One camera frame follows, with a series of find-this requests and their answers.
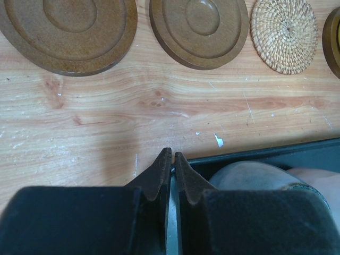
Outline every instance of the wood grain surface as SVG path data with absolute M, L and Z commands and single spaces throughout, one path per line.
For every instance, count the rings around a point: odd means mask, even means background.
M 137 2 L 130 51 L 94 76 L 49 73 L 1 35 L 0 210 L 28 185 L 124 185 L 166 146 L 194 158 L 338 137 L 340 80 L 321 33 L 339 1 L 309 3 L 318 49 L 308 69 L 290 76 L 262 62 L 249 34 L 221 68 L 177 63 L 152 32 L 148 0 Z M 246 1 L 249 13 L 253 4 Z

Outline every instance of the round coaster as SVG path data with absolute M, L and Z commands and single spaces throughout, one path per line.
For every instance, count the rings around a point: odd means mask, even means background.
M 234 59 L 249 27 L 244 0 L 151 0 L 150 20 L 163 49 L 181 64 L 200 70 Z
M 329 68 L 340 79 L 340 7 L 326 19 L 322 47 Z
M 114 66 L 136 28 L 134 0 L 0 1 L 0 29 L 8 41 L 33 63 L 63 75 Z
M 256 51 L 273 70 L 296 74 L 312 62 L 318 28 L 305 0 L 257 0 L 250 26 Z

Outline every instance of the woven rattan coaster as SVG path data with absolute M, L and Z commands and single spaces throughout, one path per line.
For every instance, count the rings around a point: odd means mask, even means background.
M 251 36 L 270 68 L 296 74 L 314 58 L 318 28 L 305 0 L 257 0 L 251 15 Z

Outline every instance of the black object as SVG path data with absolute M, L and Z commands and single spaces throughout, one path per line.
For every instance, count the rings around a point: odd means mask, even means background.
M 340 139 L 189 162 L 177 153 L 180 254 L 340 254 L 340 237 L 315 195 L 218 191 L 207 182 L 236 161 L 333 171 L 338 155 Z M 165 148 L 125 187 L 24 188 L 0 219 L 0 254 L 165 254 L 170 171 Z
M 29 187 L 0 220 L 0 254 L 164 254 L 171 149 L 125 187 Z
M 175 176 L 180 254 L 340 254 L 333 219 L 313 192 L 219 191 L 179 152 Z

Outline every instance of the round wooden tray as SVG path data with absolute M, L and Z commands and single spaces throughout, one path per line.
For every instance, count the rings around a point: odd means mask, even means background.
M 150 20 L 163 49 L 181 64 L 200 70 L 234 59 L 249 28 L 244 0 L 151 0 Z
M 340 7 L 333 10 L 326 19 L 322 46 L 329 68 L 340 79 Z
M 92 75 L 114 66 L 136 28 L 134 0 L 0 1 L 4 36 L 30 61 L 62 75 Z

